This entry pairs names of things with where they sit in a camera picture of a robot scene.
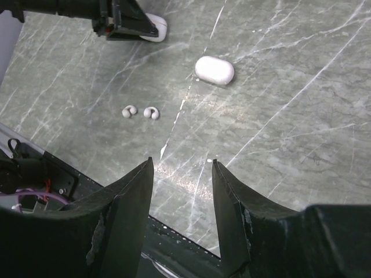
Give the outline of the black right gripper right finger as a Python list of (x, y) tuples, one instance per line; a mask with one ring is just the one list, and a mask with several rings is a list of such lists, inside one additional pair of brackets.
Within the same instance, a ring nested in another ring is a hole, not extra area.
[(316, 204), (294, 211), (212, 165), (224, 277), (369, 277), (370, 206)]

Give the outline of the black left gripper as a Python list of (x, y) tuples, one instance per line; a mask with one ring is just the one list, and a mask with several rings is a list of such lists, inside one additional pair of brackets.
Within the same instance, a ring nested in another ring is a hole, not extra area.
[(159, 31), (137, 1), (90, 0), (29, 0), (1, 1), (1, 12), (10, 11), (19, 22), (25, 22), (25, 12), (55, 14), (58, 16), (88, 19), (98, 36), (106, 35), (108, 41), (142, 40), (142, 36), (157, 38)]

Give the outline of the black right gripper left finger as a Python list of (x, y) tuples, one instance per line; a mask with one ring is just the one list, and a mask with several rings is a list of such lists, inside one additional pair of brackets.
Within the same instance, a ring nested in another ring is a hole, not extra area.
[(135, 277), (150, 210), (154, 166), (57, 211), (1, 209), (2, 277)]

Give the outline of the white square charging case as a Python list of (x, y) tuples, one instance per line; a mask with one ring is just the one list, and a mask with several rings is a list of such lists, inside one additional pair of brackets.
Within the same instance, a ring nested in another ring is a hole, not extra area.
[(158, 30), (158, 36), (157, 37), (140, 36), (140, 38), (146, 41), (150, 41), (150, 42), (164, 41), (166, 38), (167, 29), (168, 29), (166, 20), (160, 16), (150, 14), (150, 13), (146, 13), (146, 16), (155, 25), (156, 29)]

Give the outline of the white oval charging case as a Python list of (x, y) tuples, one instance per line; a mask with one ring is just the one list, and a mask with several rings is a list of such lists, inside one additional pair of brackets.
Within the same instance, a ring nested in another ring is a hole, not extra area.
[(228, 85), (235, 74), (233, 65), (212, 56), (203, 56), (195, 64), (195, 73), (203, 81), (219, 86)]

